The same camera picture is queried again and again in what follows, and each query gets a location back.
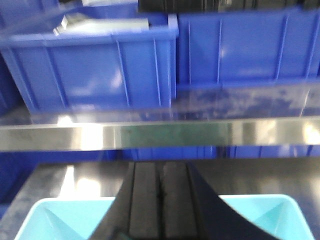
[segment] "black object on shelf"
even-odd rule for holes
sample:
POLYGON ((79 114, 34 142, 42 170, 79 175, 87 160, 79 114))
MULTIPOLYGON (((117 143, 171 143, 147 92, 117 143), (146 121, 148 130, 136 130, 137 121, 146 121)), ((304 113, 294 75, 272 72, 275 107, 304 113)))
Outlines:
POLYGON ((297 0, 138 0, 138 2, 140 12, 166 13, 282 9, 297 4, 297 0))
POLYGON ((320 7, 320 0, 304 0, 303 8, 308 9, 316 9, 320 7))

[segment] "black tabletop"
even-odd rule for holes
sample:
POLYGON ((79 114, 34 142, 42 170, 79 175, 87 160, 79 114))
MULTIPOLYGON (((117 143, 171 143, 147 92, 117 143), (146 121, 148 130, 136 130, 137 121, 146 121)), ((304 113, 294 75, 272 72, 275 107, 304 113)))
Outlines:
MULTIPOLYGON (((194 161, 220 195, 286 194, 299 204, 315 239, 320 239, 320 159, 215 159, 194 161)), ((0 240, 13 240, 31 206, 43 198, 115 196, 128 162, 40 165, 0 222, 0 240)))

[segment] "blue storage bin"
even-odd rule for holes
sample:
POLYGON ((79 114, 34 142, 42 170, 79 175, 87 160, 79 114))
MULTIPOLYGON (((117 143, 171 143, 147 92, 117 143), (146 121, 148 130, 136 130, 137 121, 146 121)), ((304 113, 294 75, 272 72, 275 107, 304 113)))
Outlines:
POLYGON ((1 0, 0 29, 56 8, 59 0, 1 0))
POLYGON ((298 158, 307 157, 308 145, 232 146, 229 158, 298 158))
POLYGON ((299 7, 178 16, 181 87, 318 81, 320 10, 299 7))
POLYGON ((0 54, 0 115, 22 102, 20 93, 0 54))
POLYGON ((5 215, 8 208, 9 208, 9 204, 0 204, 0 220, 5 215))
POLYGON ((23 168, 10 152, 0 152, 0 203, 14 186, 23 168))
POLYGON ((122 150, 122 158, 127 160, 183 160, 215 159, 215 146, 144 147, 122 150))
POLYGON ((176 15, 137 3, 77 7, 8 28, 0 50, 31 113, 169 107, 176 94, 176 15), (148 18, 140 32, 52 32, 65 14, 148 18))
MULTIPOLYGON (((56 8, 58 5, 59 0, 1 0, 0 30, 21 23, 35 14, 56 8)), ((22 102, 20 93, 0 54, 0 115, 17 106, 20 102, 22 102)))
POLYGON ((310 157, 320 157, 320 145, 312 145, 309 147, 310 157))
MULTIPOLYGON (((225 195, 221 198, 249 221, 279 239, 314 240, 298 204, 289 196, 225 195)), ((15 240, 86 240, 113 200, 113 197, 94 200, 42 199, 31 208, 15 240)))

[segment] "stainless steel shelf edge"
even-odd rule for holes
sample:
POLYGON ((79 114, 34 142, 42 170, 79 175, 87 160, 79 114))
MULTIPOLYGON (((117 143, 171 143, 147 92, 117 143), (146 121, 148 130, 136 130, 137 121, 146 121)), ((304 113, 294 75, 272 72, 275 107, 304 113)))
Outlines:
POLYGON ((0 126, 0 151, 320 144, 320 116, 0 126))

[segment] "shelving unit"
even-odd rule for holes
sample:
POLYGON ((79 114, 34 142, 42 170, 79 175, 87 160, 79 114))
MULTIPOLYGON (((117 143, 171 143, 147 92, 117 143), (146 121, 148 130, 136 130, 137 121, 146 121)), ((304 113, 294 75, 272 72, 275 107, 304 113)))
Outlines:
POLYGON ((171 108, 0 118, 0 151, 320 144, 320 83, 179 91, 171 108))

